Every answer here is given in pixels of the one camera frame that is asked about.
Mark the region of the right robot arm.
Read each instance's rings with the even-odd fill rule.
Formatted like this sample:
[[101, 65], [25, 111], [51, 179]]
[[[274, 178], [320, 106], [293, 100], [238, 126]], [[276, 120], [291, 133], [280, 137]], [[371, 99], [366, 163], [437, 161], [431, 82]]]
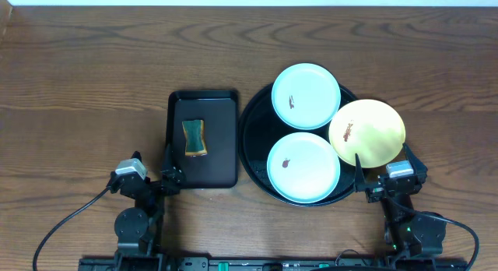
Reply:
[[356, 192], [366, 194], [369, 203], [379, 202], [384, 212], [384, 240], [399, 258], [434, 257], [443, 252], [446, 223], [440, 214], [416, 212], [411, 196], [419, 193], [428, 168], [403, 145], [405, 159], [386, 165], [386, 173], [367, 181], [359, 156], [355, 155]]

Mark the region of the green and yellow sponge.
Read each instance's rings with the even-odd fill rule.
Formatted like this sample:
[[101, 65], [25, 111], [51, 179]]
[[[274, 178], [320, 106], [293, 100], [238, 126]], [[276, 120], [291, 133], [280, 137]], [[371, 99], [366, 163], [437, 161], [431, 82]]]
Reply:
[[203, 156], [208, 153], [205, 143], [205, 123], [201, 119], [183, 121], [185, 137], [185, 155], [187, 157]]

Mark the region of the pale green plate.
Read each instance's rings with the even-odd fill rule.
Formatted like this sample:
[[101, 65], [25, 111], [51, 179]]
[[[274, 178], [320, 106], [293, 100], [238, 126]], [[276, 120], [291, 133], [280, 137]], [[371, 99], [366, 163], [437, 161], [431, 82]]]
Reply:
[[272, 106], [287, 125], [300, 130], [325, 126], [341, 103], [338, 81], [324, 67], [299, 63], [284, 69], [272, 85]]
[[275, 143], [266, 169], [273, 188], [285, 199], [299, 204], [328, 197], [341, 173], [338, 155], [331, 144], [309, 132], [294, 132]]

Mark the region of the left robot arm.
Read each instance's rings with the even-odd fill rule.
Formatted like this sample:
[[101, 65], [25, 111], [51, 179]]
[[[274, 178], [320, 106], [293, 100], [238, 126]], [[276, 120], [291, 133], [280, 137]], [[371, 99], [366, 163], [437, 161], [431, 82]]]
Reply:
[[110, 173], [111, 193], [133, 199], [135, 205], [121, 212], [114, 222], [117, 252], [131, 257], [152, 256], [160, 252], [165, 198], [180, 193], [184, 172], [177, 166], [170, 145], [165, 148], [161, 179], [152, 181], [140, 152], [123, 160]]

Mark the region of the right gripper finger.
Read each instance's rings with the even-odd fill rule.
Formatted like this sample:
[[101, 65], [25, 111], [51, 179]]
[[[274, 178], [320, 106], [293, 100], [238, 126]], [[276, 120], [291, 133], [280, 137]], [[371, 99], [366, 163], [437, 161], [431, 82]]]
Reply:
[[405, 158], [412, 166], [414, 173], [425, 174], [427, 172], [426, 165], [416, 157], [407, 143], [403, 143], [403, 150], [405, 151]]
[[354, 181], [354, 189], [355, 192], [364, 192], [365, 191], [365, 177], [363, 173], [363, 168], [361, 166], [361, 162], [359, 159], [359, 155], [355, 154], [355, 181]]

